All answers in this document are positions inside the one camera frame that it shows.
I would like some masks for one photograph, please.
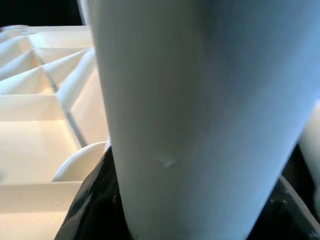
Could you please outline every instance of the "dark plastic part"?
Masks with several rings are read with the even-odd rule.
[[[315,219],[295,195],[280,178],[248,240],[320,240]],[[83,181],[55,240],[131,240],[111,148]]]

